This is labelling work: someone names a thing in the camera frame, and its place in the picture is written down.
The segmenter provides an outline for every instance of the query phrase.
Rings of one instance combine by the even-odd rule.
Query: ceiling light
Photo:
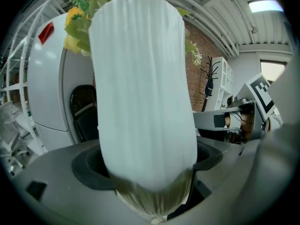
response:
[[[280,4],[275,0],[254,0],[248,2],[253,13],[262,11],[281,11],[283,12]]]

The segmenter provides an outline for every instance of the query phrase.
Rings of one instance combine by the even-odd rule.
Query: black office chair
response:
[[[99,138],[96,89],[92,85],[76,87],[70,99],[71,113],[81,141]]]

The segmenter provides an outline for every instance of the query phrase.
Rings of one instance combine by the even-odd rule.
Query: cable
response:
[[[239,131],[242,132],[242,129],[238,128],[238,127],[228,127],[225,131]]]
[[[8,153],[8,154],[0,154],[0,158],[7,157],[7,156],[11,156],[11,154],[10,153]]]
[[[238,116],[240,117],[240,120],[241,120],[241,121],[246,122],[246,123],[249,123],[249,124],[252,125],[251,122],[248,122],[248,121],[243,120],[242,117],[241,117],[237,112],[232,112],[232,113],[235,113],[236,115],[238,115]]]

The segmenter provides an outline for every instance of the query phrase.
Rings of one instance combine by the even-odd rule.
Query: gray surface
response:
[[[259,109],[257,108],[258,104],[254,103],[254,119],[253,119],[253,125],[252,125],[252,134],[250,137],[250,140],[260,139],[263,134],[264,130],[262,130],[262,124],[263,120],[260,115]]]
[[[197,171],[195,175],[197,180],[213,192],[217,190],[232,170],[244,145],[220,142],[205,137],[199,137],[198,139],[223,153],[222,160],[216,166],[206,171]]]
[[[250,222],[266,210],[290,182],[299,158],[299,128],[283,126],[268,133],[261,144],[258,144],[260,140],[250,141],[239,156],[235,153],[238,145],[203,138],[203,142],[220,149],[225,160],[219,168],[210,169],[210,174],[202,173],[198,177],[202,176],[206,184],[215,180],[219,185],[201,203],[167,224]],[[13,183],[31,209],[49,224],[149,224],[123,204],[113,191],[89,189],[72,174],[73,157],[97,144],[95,140],[44,154],[13,179]],[[24,192],[32,180],[47,183],[41,204]]]
[[[13,183],[17,190],[24,194],[24,199],[34,206],[33,210],[38,209],[51,216],[53,224],[69,224],[70,221],[82,225],[148,224],[126,206],[114,191],[92,190],[73,175],[72,159],[81,151],[98,144],[99,141],[94,140],[50,151],[38,157],[16,176]],[[40,201],[44,208],[50,211],[45,211],[43,206],[40,207],[40,204],[25,192],[32,180],[47,183]],[[61,214],[65,221],[59,217],[54,218],[55,214]]]

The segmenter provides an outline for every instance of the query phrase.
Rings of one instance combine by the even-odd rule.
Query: pipe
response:
[[[53,0],[53,2],[56,4],[57,8],[62,12],[62,13],[66,13],[66,11],[58,4],[58,2],[56,0]]]
[[[244,12],[243,8],[241,7],[239,1],[236,0],[237,3],[236,3],[234,0],[230,0],[230,1],[233,3],[233,5],[236,7],[236,9],[238,10],[239,14],[240,14],[241,17],[243,18],[244,23],[246,24],[246,27],[248,27],[248,33],[249,33],[249,36],[250,36],[251,43],[252,43],[252,44],[255,44],[255,40],[254,40],[253,34],[252,34],[252,32],[249,30],[249,28],[251,28],[252,25],[251,25],[250,21],[248,21],[246,15],[245,15],[245,12]]]
[[[43,16],[43,14],[41,15],[41,21],[42,21],[42,24],[44,24],[44,23],[45,23],[45,20],[44,20],[44,16]]]
[[[235,4],[235,2],[234,2],[233,0],[230,0],[230,1],[231,1],[232,5],[235,7],[235,9],[238,11],[240,17],[242,18],[243,24],[246,26],[246,30],[247,30],[247,32],[248,32],[248,37],[247,37],[246,34],[243,32],[242,27],[238,25],[238,27],[239,27],[239,29],[240,29],[240,32],[242,33],[242,36],[243,36],[243,38],[244,38],[244,40],[245,40],[245,44],[246,44],[246,45],[249,44],[249,43],[248,43],[248,38],[250,39],[250,43],[253,43],[252,40],[251,40],[250,33],[249,33],[249,32],[250,32],[250,29],[248,29],[248,26],[247,26],[247,24],[246,24],[245,19],[243,18],[242,13],[240,12],[240,10],[239,10],[239,8],[237,7],[237,5]]]
[[[19,61],[15,62],[14,65],[10,68],[10,71],[14,69],[14,67],[19,63]]]
[[[202,6],[199,5],[199,3],[195,2],[194,0],[184,0],[184,1],[188,2],[189,4],[191,4],[192,6],[194,6],[195,8],[199,9],[204,15],[206,15],[216,25],[216,27],[218,29],[220,29],[220,31],[223,33],[223,35],[227,38],[228,42],[230,43],[230,45],[232,46],[232,48],[236,52],[236,55],[239,55],[239,51],[237,50],[237,48],[233,44],[233,41],[231,40],[231,38],[228,36],[228,32],[225,31],[225,29],[214,18],[213,15],[211,15],[206,9],[204,9]]]
[[[6,65],[8,64],[8,61],[6,60],[6,62],[4,63],[2,69],[0,70],[0,75],[3,73],[4,69],[6,68]]]
[[[235,46],[237,47],[237,49],[238,49],[238,51],[239,51],[239,53],[240,53],[240,46],[239,46],[239,44],[238,44],[238,43],[235,43]]]
[[[11,40],[9,41],[9,43],[7,44],[7,47],[6,47],[6,49],[4,50],[4,53],[3,53],[3,55],[5,55],[5,53],[6,53],[6,51],[7,51],[7,49],[9,48],[9,45],[11,44],[11,47],[12,48],[14,48],[14,46],[15,46],[15,41],[13,42],[13,40],[14,39],[16,39],[15,38],[15,36],[16,36],[16,34],[18,34],[18,32],[21,30],[21,28],[22,28],[22,26],[26,23],[26,22],[28,22],[28,20],[42,7],[42,5],[40,5],[36,10],[34,10],[26,19],[25,19],[25,21],[24,22],[20,22],[20,24],[19,24],[19,26],[18,26],[18,28],[17,28],[17,30],[16,30],[16,32],[14,33],[14,35],[12,36],[12,38],[11,38]]]
[[[232,56],[231,54],[230,54],[230,52],[228,51],[228,49],[216,38],[216,36],[210,31],[210,30],[208,30],[199,20],[196,20],[194,17],[192,17],[191,15],[187,15],[188,16],[188,18],[189,19],[191,19],[191,20],[193,20],[195,23],[197,23],[197,24],[199,24],[200,26],[202,26],[216,41],[218,41],[219,42],[219,44],[221,45],[221,47],[224,49],[224,51],[225,51],[225,53],[229,56],[229,57],[231,57],[231,58],[233,58],[233,57],[235,57],[235,56]]]
[[[209,23],[205,18],[203,18],[200,14],[198,14],[198,13],[195,12],[194,10],[188,8],[186,5],[184,5],[184,4],[180,3],[180,2],[178,2],[177,0],[166,0],[166,1],[168,1],[168,2],[170,2],[170,3],[172,3],[172,4],[175,4],[176,6],[179,6],[179,7],[183,8],[183,9],[185,9],[185,10],[191,12],[197,19],[199,19],[199,20],[202,21],[204,24],[206,24],[206,26],[209,27],[209,28],[210,28],[210,29],[211,29],[211,30],[212,30],[212,31],[220,38],[220,40],[224,43],[224,45],[227,47],[227,49],[229,50],[229,52],[228,52],[227,49],[224,48],[224,46],[222,46],[222,47],[227,51],[228,55],[229,55],[230,57],[235,57],[235,54],[233,53],[233,51],[232,51],[231,47],[228,45],[228,43],[224,40],[222,34],[220,34],[214,27],[212,27],[212,26],[210,25],[210,23]]]
[[[55,7],[53,7],[51,4],[49,4],[49,7],[53,10],[53,12],[55,12],[55,13],[57,14],[57,16],[61,15],[61,14],[59,13],[59,11],[57,11],[57,10],[55,9]]]

